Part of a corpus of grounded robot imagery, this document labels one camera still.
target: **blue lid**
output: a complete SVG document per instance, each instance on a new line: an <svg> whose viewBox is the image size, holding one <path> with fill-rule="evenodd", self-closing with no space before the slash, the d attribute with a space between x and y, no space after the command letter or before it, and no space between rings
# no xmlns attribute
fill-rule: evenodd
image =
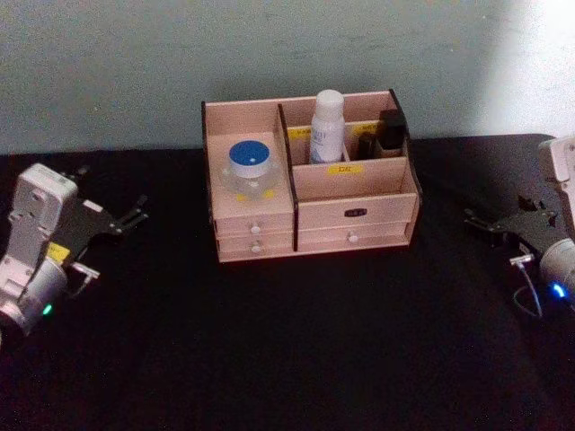
<svg viewBox="0 0 575 431"><path fill-rule="evenodd" d="M230 159L242 166L255 166L269 157L270 149L260 141L242 141L230 148Z"/></svg>

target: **wire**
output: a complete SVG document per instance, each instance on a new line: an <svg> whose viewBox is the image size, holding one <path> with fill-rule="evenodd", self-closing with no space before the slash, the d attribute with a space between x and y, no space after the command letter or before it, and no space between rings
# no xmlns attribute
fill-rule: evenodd
<svg viewBox="0 0 575 431"><path fill-rule="evenodd" d="M543 311L541 310L541 304L539 303L539 296L537 295L537 292L535 291L535 287L533 286L533 283L531 282L531 278L527 274L527 271L525 270L525 267L523 266L522 263L518 263L517 267L521 271L521 274L523 274L523 277L527 281L528 286L523 286L523 287L519 288L513 294L513 302L522 312L526 312L527 314L529 314L532 317L535 317L536 319L541 319L543 317ZM528 288L531 289L531 295L533 295L533 300L535 301L535 306L537 307L537 313L529 310L527 307L525 307L518 300L518 295L521 292L523 292L524 290L527 290Z"/></svg>

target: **black tablecloth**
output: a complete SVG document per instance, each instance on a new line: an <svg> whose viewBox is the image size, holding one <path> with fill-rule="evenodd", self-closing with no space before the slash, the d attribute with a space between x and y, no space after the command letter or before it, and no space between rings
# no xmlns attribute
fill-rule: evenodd
<svg viewBox="0 0 575 431"><path fill-rule="evenodd" d="M409 249L225 265L200 150L0 158L4 242L15 178L37 161L87 163L84 197L121 215L146 193L150 215L90 250L101 278L0 357L0 428L568 429L575 315L518 312L516 253L462 223L469 202L501 213L516 190L490 194L505 181L457 160L482 145L528 158L541 140L416 142L424 205Z"/></svg>

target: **bottle cap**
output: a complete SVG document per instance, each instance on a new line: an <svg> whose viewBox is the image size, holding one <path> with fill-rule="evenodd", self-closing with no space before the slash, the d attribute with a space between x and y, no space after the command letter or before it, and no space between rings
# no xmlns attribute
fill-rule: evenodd
<svg viewBox="0 0 575 431"><path fill-rule="evenodd" d="M335 121L343 116L343 94L323 90L315 98L315 116L323 121Z"/></svg>
<svg viewBox="0 0 575 431"><path fill-rule="evenodd" d="M230 167L241 178L257 178L270 170L270 149L260 141L242 141L230 148Z"/></svg>

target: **yellow label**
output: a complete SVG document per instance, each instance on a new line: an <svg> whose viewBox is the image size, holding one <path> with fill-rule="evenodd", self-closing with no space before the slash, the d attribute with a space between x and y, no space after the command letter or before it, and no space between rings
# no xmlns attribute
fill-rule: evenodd
<svg viewBox="0 0 575 431"><path fill-rule="evenodd" d="M327 168L329 175L341 175L346 173L362 173L363 164L333 164Z"/></svg>
<svg viewBox="0 0 575 431"><path fill-rule="evenodd" d="M55 242L50 242L48 244L48 257L55 260L60 265L64 263L64 260L67 258L68 254L70 254L70 250L66 247L62 247Z"/></svg>
<svg viewBox="0 0 575 431"><path fill-rule="evenodd" d="M289 128L287 130L287 137L289 139L309 139L312 135L312 128Z"/></svg>
<svg viewBox="0 0 575 431"><path fill-rule="evenodd" d="M355 136L360 136L362 133L375 133L377 131L377 126L379 126L379 121L374 121L373 123L357 124L351 129L351 133Z"/></svg>

